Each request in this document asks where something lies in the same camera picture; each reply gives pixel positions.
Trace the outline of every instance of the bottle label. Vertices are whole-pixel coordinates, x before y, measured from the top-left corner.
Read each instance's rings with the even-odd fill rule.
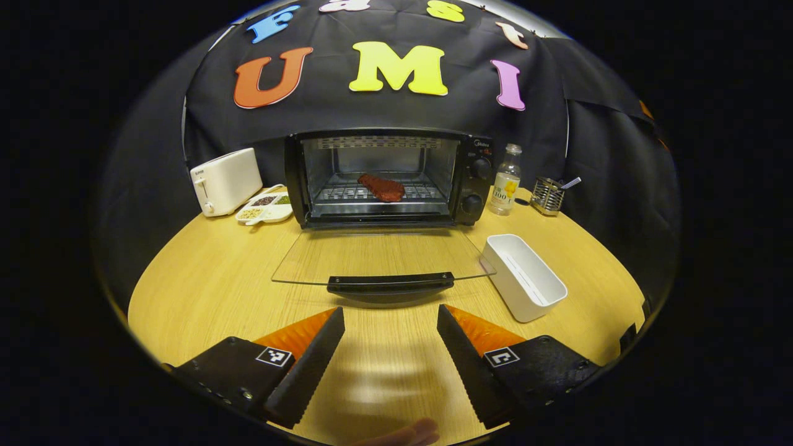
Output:
[[[512,200],[518,190],[518,184],[520,184],[520,179],[510,178],[505,174],[497,174],[496,184],[493,185],[492,204],[501,209],[512,208]]]

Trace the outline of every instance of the pink letter i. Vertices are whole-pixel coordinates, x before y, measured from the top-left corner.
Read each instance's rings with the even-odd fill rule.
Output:
[[[523,111],[526,104],[520,100],[520,90],[518,90],[518,75],[520,70],[506,62],[491,60],[490,63],[498,70],[498,79],[501,83],[501,94],[496,97],[499,104],[511,109]]]

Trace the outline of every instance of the oven door handle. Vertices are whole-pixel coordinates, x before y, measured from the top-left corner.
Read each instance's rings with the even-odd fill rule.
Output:
[[[435,293],[454,286],[451,272],[410,275],[332,275],[328,292],[342,296],[391,296]]]

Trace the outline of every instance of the white toaster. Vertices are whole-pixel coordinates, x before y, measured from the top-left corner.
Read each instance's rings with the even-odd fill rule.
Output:
[[[207,217],[229,215],[262,189],[253,148],[223,155],[190,169],[198,204]]]

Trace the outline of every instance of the human hand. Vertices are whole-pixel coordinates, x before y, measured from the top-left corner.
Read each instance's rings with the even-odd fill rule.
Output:
[[[436,430],[438,423],[431,418],[421,418],[412,425],[384,436],[356,441],[351,446],[427,446],[440,438]]]

